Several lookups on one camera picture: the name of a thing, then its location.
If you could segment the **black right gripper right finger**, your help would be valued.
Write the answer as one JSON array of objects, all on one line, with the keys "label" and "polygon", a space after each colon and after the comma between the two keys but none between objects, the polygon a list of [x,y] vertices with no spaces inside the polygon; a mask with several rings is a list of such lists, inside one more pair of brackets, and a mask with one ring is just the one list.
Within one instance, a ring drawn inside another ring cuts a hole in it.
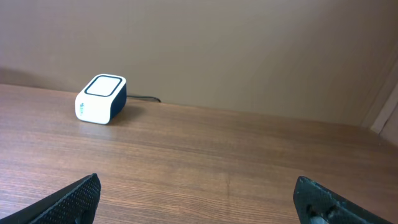
[{"label": "black right gripper right finger", "polygon": [[293,201],[301,224],[391,224],[308,177],[298,177]]}]

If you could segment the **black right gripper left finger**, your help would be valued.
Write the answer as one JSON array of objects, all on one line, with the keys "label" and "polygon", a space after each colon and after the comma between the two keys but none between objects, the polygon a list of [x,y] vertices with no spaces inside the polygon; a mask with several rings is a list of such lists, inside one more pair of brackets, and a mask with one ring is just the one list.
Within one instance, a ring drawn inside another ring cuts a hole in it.
[{"label": "black right gripper left finger", "polygon": [[101,195],[93,173],[1,219],[1,224],[92,224]]}]

